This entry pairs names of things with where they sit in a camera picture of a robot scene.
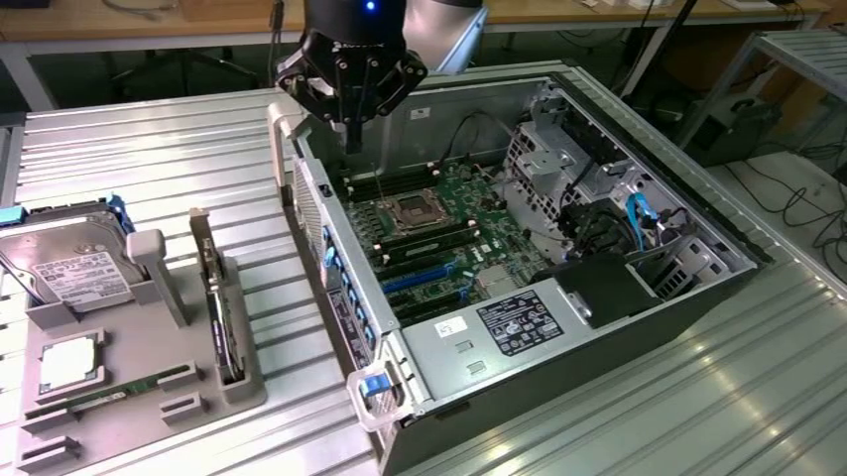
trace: pcie slot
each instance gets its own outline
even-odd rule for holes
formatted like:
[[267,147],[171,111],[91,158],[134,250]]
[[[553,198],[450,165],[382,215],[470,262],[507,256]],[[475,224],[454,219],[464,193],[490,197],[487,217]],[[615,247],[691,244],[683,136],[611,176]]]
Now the pcie slot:
[[423,317],[427,315],[451,312],[460,308],[466,298],[466,291],[455,291],[442,297],[435,297],[423,302],[407,305],[403,309],[395,311],[395,316],[398,319],[406,321],[423,320]]
[[424,270],[427,268],[432,268],[442,264],[442,258],[435,256],[424,256],[418,258],[414,261],[408,261],[402,265],[392,266],[391,268],[384,269],[383,271],[376,272],[376,279],[379,281],[390,280],[391,278],[396,278],[402,275],[408,275],[418,270]]
[[446,265],[438,266],[430,270],[424,270],[420,273],[415,273],[406,278],[402,278],[391,283],[386,283],[383,285],[383,293],[395,293],[402,290],[407,290],[408,288],[414,288],[415,286],[424,285],[426,283],[431,283],[432,281],[438,281],[452,273],[455,269],[455,262],[447,263]]

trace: blue cable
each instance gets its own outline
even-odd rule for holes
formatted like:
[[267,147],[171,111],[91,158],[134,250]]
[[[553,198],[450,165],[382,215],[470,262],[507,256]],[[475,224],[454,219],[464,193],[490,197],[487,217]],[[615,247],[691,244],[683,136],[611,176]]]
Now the blue cable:
[[650,203],[647,203],[647,197],[641,191],[634,193],[626,200],[626,216],[630,220],[633,230],[635,230],[635,238],[638,238],[638,251],[645,251],[645,240],[642,238],[641,223],[638,221],[639,210],[642,212],[642,215],[650,216],[650,218],[653,218],[654,220],[659,219],[659,214],[650,207]]

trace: motherboard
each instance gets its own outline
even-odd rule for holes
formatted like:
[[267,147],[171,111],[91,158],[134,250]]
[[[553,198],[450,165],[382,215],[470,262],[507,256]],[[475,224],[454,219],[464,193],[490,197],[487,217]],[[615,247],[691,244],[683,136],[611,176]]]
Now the motherboard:
[[422,174],[427,187],[410,189],[408,176],[380,178],[374,199],[346,203],[403,324],[524,287],[551,265],[499,198],[504,181],[475,164]]

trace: hard drive label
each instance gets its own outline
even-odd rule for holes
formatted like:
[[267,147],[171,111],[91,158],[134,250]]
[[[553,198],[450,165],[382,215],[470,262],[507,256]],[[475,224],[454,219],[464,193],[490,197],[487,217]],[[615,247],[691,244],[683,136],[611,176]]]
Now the hard drive label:
[[34,266],[59,299],[78,305],[130,292],[123,274],[107,252]]

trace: wooden table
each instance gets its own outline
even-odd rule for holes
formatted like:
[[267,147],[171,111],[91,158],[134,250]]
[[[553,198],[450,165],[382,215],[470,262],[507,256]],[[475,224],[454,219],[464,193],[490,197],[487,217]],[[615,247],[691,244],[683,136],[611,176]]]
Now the wooden table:
[[[818,0],[801,0],[805,28],[829,7]],[[634,28],[645,11],[633,7],[593,9],[575,0],[487,0],[487,33]],[[641,79],[675,18],[678,6],[657,8],[646,25],[659,27],[630,78],[627,90]],[[781,10],[741,12],[721,0],[701,0],[687,25],[762,23],[781,21]],[[303,0],[286,1],[282,40],[299,40],[303,28]],[[72,53],[167,50],[268,43],[267,18],[188,22],[179,10],[164,12],[152,22],[108,9],[99,0],[54,0],[48,9],[0,10],[0,60],[34,111],[55,109],[50,91],[30,64],[30,57]]]

